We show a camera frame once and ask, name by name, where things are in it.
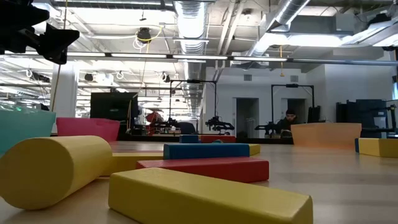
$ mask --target ceiling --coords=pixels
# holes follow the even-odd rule
[[[208,7],[208,18],[206,26],[206,38],[209,42],[206,45],[206,54],[215,54],[221,33],[223,30],[223,15],[225,14],[230,0],[217,0],[210,3]],[[277,0],[260,1],[245,0],[244,15],[233,15],[232,20],[237,18],[238,25],[234,31],[234,39],[227,50],[227,54],[232,52],[244,52],[248,50],[257,38],[258,25],[261,22],[263,14],[269,13],[277,8]],[[331,0],[313,0],[300,13],[306,16],[334,16],[336,13],[352,14],[355,10],[367,11],[378,7],[388,6],[391,1],[331,1]],[[52,18],[47,22],[61,29],[63,27],[64,7],[52,13]],[[70,52],[142,52],[152,54],[179,54],[180,44],[173,38],[178,37],[177,17],[172,11],[155,11],[142,9],[105,9],[95,7],[69,7],[67,9],[66,29],[75,29],[81,32],[80,38],[70,46]],[[43,24],[36,26],[37,32],[43,32]],[[133,44],[136,32],[140,27],[150,28],[151,36],[155,38],[152,42],[141,49]],[[268,48],[266,52],[270,56],[279,57],[279,48]],[[307,57],[319,58],[333,51],[333,48],[327,47],[297,47],[282,46],[283,57]],[[139,88],[148,87],[169,87],[164,83],[160,76],[165,73],[171,78],[183,79],[183,64],[180,62],[123,62],[106,60],[76,60],[80,67],[80,85],[98,85],[97,83],[85,81],[87,73],[107,73],[114,76],[114,82],[118,86],[129,86]],[[300,69],[302,64],[286,64],[285,68]],[[272,68],[279,68],[280,63],[271,63]],[[9,58],[4,56],[0,58],[0,83],[13,84],[45,84],[36,81],[27,76],[27,70],[32,70],[46,77],[52,78],[53,64],[44,59],[31,58]],[[19,93],[11,93],[7,89],[19,90]],[[10,101],[13,98],[21,97],[26,94],[26,98],[41,98],[41,100],[32,101],[32,103],[49,103],[50,88],[19,88],[19,87],[0,87],[0,99]],[[80,88],[78,91],[78,107],[84,111],[89,105],[89,95],[92,91],[109,91],[108,89]],[[146,92],[154,101],[162,96],[160,103],[142,103],[145,107],[168,107],[168,90],[151,90]],[[183,103],[182,91],[174,94],[175,99],[181,98],[181,103],[176,106],[184,108],[177,109],[175,113],[189,111],[189,106]],[[150,101],[149,98],[141,98],[140,101]]]

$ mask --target man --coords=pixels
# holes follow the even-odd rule
[[[286,111],[286,116],[284,119],[277,123],[278,133],[283,133],[284,131],[290,132],[290,126],[292,124],[298,124],[296,113],[292,109]]]

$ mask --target doorway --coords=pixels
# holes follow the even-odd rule
[[[287,99],[287,108],[295,111],[297,122],[300,124],[307,120],[305,101],[306,99]]]
[[[236,137],[258,138],[259,99],[236,98]]]

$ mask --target ventilation duct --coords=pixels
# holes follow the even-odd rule
[[[205,43],[198,41],[205,34],[207,3],[206,2],[175,2],[177,12],[178,31],[180,38],[188,39],[181,41],[181,50],[187,55],[201,55],[205,52]],[[202,63],[184,62],[184,74],[186,80],[200,79],[202,75]],[[201,103],[201,92],[203,85],[186,84],[182,87],[187,103],[192,110],[192,116],[198,115],[198,108]]]
[[[281,25],[289,25],[310,0],[281,0],[278,9],[271,14],[272,19],[267,19],[264,28],[266,33],[254,43],[246,56],[261,57],[271,45],[272,34],[268,33]]]

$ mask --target blue foam block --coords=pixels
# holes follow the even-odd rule
[[[194,134],[182,134],[180,135],[180,143],[198,143],[199,136]]]
[[[355,152],[359,153],[359,140],[358,140],[358,138],[355,139]]]
[[[164,159],[204,159],[250,156],[248,144],[164,144]]]

